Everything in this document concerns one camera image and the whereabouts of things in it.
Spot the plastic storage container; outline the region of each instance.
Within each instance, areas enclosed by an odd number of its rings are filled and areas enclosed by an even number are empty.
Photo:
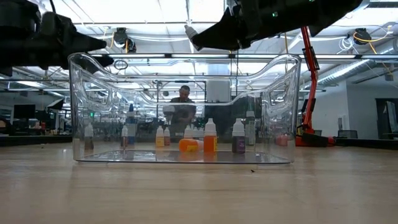
[[[163,83],[174,80],[192,80],[192,77],[189,76],[158,75],[154,78],[153,75],[116,75],[105,70],[94,58],[87,54],[73,54],[69,57],[69,62],[73,158],[76,161],[222,164],[286,164],[294,161],[299,76],[302,63],[302,59],[298,56],[278,56],[253,75],[238,77],[196,75],[193,77],[198,82],[206,82],[208,80],[233,80],[234,82],[269,81],[268,73],[274,74],[274,68],[285,68],[285,64],[289,64],[288,71],[285,73],[285,69],[283,69],[283,72],[277,77],[273,76],[273,83],[265,88],[243,91],[234,100],[226,103],[170,103],[157,101],[156,99],[150,100],[139,87],[126,89],[114,86],[114,83],[118,82],[127,82],[130,85],[136,83],[139,86],[144,82],[151,83],[154,80],[162,81]],[[244,154],[235,154],[231,151],[232,126],[236,118],[245,117],[247,108],[242,108],[244,111],[235,117],[232,116],[233,113],[231,111],[235,111],[235,105],[245,104],[245,102],[248,105],[249,101],[251,101],[251,109],[254,111],[254,119],[256,121],[256,142],[254,146],[247,147]],[[152,128],[150,134],[142,133],[140,128],[137,128],[134,141],[135,147],[132,149],[127,148],[123,151],[120,149],[122,122],[126,120],[127,112],[131,110],[131,104],[157,108],[159,117],[157,118],[154,115],[151,118],[153,125],[149,126]],[[206,144],[204,143],[203,151],[181,152],[178,148],[178,143],[183,137],[175,135],[172,122],[169,126],[171,133],[170,146],[156,149],[157,120],[161,118],[160,116],[163,116],[162,110],[164,106],[174,106],[176,108],[178,106],[201,106],[208,109],[206,111],[220,114],[219,116],[205,115],[204,117],[206,122],[207,118],[213,118],[216,124],[217,150],[209,152],[206,150]],[[173,113],[170,110],[167,117],[165,115],[166,122],[172,120]],[[137,127],[142,125],[141,122],[137,119]],[[93,136],[90,136],[93,143],[90,144],[90,150],[87,150],[88,147],[85,149],[85,125],[88,123],[93,127]],[[278,141],[281,138],[284,139],[283,144]]]

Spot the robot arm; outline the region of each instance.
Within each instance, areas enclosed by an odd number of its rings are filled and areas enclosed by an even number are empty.
[[[218,23],[200,34],[188,36],[197,50],[204,47],[245,49],[254,41],[304,26],[308,26],[311,36],[315,36],[361,6],[362,1],[236,0],[236,5],[227,8]]]

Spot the ceiling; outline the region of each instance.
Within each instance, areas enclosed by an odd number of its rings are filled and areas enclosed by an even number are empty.
[[[51,11],[48,0],[30,0],[40,6],[43,14]],[[113,32],[117,27],[126,27],[129,37],[134,40],[137,46],[137,53],[213,53],[228,54],[228,51],[203,49],[200,52],[193,50],[187,36],[185,35],[184,25],[188,22],[198,32],[201,32],[214,23],[218,22],[226,9],[225,0],[53,0],[58,14],[69,17],[79,32],[107,41],[105,49],[92,52],[97,54],[123,53],[123,50],[112,44]],[[343,43],[347,34],[354,32],[355,28],[364,27],[371,34],[373,39],[381,39],[374,43],[377,48],[379,45],[392,40],[398,34],[398,8],[366,8],[347,14],[344,18],[334,23],[332,26],[321,31],[316,37],[312,37],[312,45],[317,54],[372,54],[369,45],[351,45],[349,42]],[[286,33],[287,45],[284,35],[280,38],[274,37],[252,43],[248,49],[240,50],[239,54],[284,54],[287,51],[291,54],[302,54],[303,42],[300,30],[292,30]],[[344,50],[344,46],[349,45],[349,50]],[[195,75],[209,71],[209,61],[192,63],[177,62],[173,65],[167,64],[170,59],[151,59],[151,66],[148,66],[146,59],[129,60],[131,65],[123,73],[130,74],[180,74]],[[320,73],[336,67],[343,60],[334,63],[320,62]],[[228,72],[238,75],[247,75],[258,72],[267,63],[247,60],[239,62],[219,62],[229,69]],[[118,72],[113,66],[108,68],[112,73]],[[270,84],[276,73],[284,73],[284,66],[275,68],[270,72],[269,79],[256,82],[255,87],[261,88]],[[68,78],[68,71],[58,67],[51,67],[48,71],[43,71],[36,67],[20,68],[18,75],[29,78],[60,79]],[[302,79],[308,80],[309,73],[307,66],[302,65]],[[68,83],[46,83],[47,86],[68,89]],[[118,84],[121,88],[130,88],[129,84]],[[190,84],[194,90],[200,90],[197,84]],[[246,89],[247,83],[240,83],[240,88]],[[178,89],[179,83],[170,83],[170,89]],[[141,87],[152,88],[151,85],[143,83]],[[173,92],[169,97],[177,96]],[[203,93],[196,93],[192,98],[203,98]]]

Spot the person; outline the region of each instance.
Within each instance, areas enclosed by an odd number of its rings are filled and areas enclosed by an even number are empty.
[[[190,98],[189,86],[183,85],[180,88],[180,97],[173,98],[171,103],[194,103]],[[175,105],[174,114],[171,120],[170,130],[174,133],[183,133],[188,124],[191,124],[192,119],[197,112],[196,106],[193,105]]]

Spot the table surface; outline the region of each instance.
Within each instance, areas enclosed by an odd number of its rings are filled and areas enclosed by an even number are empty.
[[[396,151],[295,156],[285,166],[107,165],[73,161],[71,144],[4,147],[0,223],[397,223]]]

